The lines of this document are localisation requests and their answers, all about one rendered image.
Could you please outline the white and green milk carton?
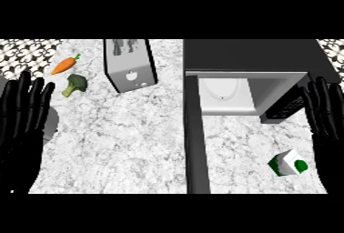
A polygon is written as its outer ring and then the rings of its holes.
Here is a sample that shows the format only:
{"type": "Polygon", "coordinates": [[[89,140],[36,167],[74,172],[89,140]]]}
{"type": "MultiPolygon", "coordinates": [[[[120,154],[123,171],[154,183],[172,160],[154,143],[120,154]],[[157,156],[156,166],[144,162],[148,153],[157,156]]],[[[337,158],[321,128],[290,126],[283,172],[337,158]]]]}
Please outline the white and green milk carton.
{"type": "Polygon", "coordinates": [[[308,162],[294,149],[275,155],[268,165],[280,177],[300,175],[308,171],[308,162]]]}

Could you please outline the orange carrot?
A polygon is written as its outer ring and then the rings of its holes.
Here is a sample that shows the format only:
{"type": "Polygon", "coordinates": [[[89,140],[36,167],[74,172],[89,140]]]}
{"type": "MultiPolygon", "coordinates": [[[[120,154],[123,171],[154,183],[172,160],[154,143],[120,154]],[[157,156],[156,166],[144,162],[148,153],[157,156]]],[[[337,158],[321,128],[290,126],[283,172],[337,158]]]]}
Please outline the orange carrot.
{"type": "Polygon", "coordinates": [[[73,66],[77,64],[77,60],[80,59],[82,55],[76,55],[74,57],[67,58],[55,67],[52,74],[57,75],[66,72],[73,66]]]}

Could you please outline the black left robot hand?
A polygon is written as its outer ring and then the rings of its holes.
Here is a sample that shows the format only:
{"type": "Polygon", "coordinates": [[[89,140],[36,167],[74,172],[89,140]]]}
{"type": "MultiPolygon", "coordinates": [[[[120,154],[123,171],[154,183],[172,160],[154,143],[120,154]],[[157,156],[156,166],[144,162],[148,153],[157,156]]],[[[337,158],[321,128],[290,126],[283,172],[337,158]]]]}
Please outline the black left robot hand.
{"type": "Polygon", "coordinates": [[[55,83],[23,71],[0,96],[0,196],[24,195],[37,181],[55,83]]]}

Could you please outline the grey round object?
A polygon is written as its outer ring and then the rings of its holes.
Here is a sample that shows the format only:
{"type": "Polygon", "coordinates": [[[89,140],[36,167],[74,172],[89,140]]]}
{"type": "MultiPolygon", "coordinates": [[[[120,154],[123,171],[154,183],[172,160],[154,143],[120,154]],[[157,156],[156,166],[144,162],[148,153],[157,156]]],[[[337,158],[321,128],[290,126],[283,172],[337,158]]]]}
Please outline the grey round object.
{"type": "Polygon", "coordinates": [[[45,136],[43,136],[43,141],[49,142],[52,140],[54,134],[58,129],[58,123],[60,123],[60,116],[55,108],[52,107],[49,110],[49,115],[48,115],[48,121],[45,124],[45,136]]]}

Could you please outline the dark grey microwave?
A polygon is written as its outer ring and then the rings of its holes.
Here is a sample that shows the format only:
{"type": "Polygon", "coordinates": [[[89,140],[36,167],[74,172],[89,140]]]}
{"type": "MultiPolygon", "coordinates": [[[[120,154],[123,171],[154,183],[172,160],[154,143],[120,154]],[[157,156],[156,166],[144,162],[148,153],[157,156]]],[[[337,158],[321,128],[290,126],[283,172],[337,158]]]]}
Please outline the dark grey microwave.
{"type": "Polygon", "coordinates": [[[257,116],[278,124],[305,107],[299,88],[319,76],[342,81],[315,39],[187,39],[184,52],[207,116],[257,116]]]}

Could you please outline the dark grey microwave door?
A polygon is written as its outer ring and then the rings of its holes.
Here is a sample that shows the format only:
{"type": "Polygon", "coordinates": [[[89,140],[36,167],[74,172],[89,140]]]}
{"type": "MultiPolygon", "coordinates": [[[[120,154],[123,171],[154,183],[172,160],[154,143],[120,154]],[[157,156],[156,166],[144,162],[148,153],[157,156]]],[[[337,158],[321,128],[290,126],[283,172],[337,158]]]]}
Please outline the dark grey microwave door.
{"type": "Polygon", "coordinates": [[[200,79],[185,76],[185,149],[188,193],[210,194],[210,178],[203,132],[200,79]]]}

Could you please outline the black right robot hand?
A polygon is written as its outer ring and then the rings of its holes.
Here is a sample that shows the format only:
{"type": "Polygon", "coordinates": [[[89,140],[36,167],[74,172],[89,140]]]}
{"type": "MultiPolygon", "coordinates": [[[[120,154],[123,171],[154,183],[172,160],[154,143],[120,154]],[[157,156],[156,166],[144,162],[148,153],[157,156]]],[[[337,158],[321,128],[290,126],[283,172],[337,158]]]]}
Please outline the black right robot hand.
{"type": "Polygon", "coordinates": [[[344,93],[322,76],[300,88],[312,132],[317,169],[328,194],[344,193],[344,93]]]}

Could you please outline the green broccoli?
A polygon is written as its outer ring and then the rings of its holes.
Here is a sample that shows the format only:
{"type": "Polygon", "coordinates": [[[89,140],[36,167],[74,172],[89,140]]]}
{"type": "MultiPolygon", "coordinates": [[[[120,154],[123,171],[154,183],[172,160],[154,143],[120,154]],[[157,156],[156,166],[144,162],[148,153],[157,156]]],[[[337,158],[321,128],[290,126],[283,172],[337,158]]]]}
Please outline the green broccoli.
{"type": "Polygon", "coordinates": [[[70,97],[76,90],[85,92],[88,88],[88,80],[85,76],[73,74],[68,77],[68,88],[64,90],[64,97],[70,97]]]}

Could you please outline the silver toaster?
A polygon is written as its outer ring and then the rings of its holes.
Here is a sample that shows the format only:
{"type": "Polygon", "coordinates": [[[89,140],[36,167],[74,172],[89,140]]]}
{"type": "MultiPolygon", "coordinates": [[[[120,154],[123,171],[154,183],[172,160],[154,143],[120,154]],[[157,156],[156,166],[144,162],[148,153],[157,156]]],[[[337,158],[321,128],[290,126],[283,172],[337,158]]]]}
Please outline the silver toaster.
{"type": "Polygon", "coordinates": [[[105,75],[126,93],[157,84],[157,67],[148,39],[104,40],[105,75]]]}

